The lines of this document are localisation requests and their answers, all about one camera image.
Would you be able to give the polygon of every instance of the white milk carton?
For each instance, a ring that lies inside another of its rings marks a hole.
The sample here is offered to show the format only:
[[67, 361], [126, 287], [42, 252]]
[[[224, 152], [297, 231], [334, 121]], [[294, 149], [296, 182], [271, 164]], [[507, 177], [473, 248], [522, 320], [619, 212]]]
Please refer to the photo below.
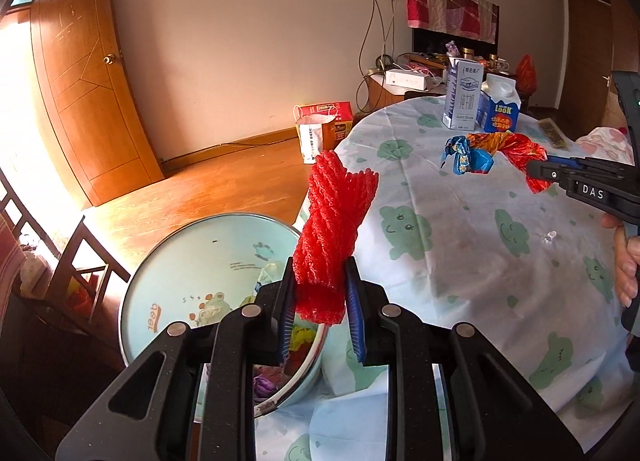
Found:
[[478, 115], [482, 86], [482, 64], [462, 58], [452, 59], [447, 76], [447, 100], [442, 123], [449, 128], [473, 130]]
[[488, 73], [476, 120], [483, 132], [516, 132], [520, 97], [516, 80]]

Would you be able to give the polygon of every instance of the wooden baseboard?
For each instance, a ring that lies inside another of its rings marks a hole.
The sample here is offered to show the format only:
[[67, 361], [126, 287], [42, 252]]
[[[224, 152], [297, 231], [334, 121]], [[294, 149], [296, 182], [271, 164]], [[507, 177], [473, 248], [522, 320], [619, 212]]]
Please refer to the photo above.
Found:
[[245, 137], [244, 139], [238, 139], [237, 141], [232, 141], [230, 143], [210, 146], [209, 148], [203, 148], [196, 152], [173, 157], [161, 163], [160, 168], [162, 168], [162, 171], [167, 174], [174, 170], [178, 170], [178, 168], [183, 168], [187, 165], [211, 159], [212, 157], [231, 154], [232, 152], [238, 152], [239, 150], [245, 150], [254, 146], [279, 143], [295, 137], [298, 137], [298, 133], [296, 132], [296, 128], [291, 126], [289, 128], [283, 128], [282, 130], [267, 132], [266, 134], [258, 134], [257, 136], [252, 137]]

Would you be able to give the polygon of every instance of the television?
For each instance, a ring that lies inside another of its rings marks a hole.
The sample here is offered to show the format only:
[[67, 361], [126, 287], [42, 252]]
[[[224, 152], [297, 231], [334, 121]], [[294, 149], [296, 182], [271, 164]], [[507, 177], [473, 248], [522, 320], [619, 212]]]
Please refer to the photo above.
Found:
[[439, 31], [431, 31], [430, 29], [421, 29], [419, 27], [412, 28], [412, 51], [414, 53], [440, 53], [447, 52], [446, 43], [452, 40], [462, 51], [463, 47], [472, 49], [476, 56], [482, 56], [489, 59], [490, 54], [498, 53], [498, 34], [500, 32], [500, 12], [498, 11], [498, 20], [495, 26], [495, 43], [489, 44], [481, 40], [473, 40], [462, 36], [449, 35]]

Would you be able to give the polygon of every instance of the blue juice carton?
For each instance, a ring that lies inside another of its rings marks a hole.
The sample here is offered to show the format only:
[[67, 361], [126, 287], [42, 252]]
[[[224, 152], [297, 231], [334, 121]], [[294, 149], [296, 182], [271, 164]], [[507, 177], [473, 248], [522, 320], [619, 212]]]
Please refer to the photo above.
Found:
[[515, 132], [520, 97], [516, 80], [488, 73], [482, 84], [476, 121], [483, 132]]

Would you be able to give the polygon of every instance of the screw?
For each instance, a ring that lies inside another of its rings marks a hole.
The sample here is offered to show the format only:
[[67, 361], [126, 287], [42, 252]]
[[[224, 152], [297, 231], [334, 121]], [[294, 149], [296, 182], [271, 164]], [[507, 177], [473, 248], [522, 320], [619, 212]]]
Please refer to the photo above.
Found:
[[247, 304], [242, 308], [242, 316], [253, 318], [262, 313], [262, 308], [258, 304]]
[[400, 306], [397, 306], [396, 304], [387, 304], [385, 306], [382, 306], [382, 314], [384, 316], [388, 316], [389, 318], [400, 316], [401, 313], [402, 309], [400, 309]]
[[460, 324], [456, 327], [456, 333], [458, 333], [463, 338], [471, 338], [474, 334], [476, 334], [476, 330], [471, 324]]
[[174, 322], [166, 329], [169, 336], [180, 336], [187, 330], [187, 326], [183, 322]]

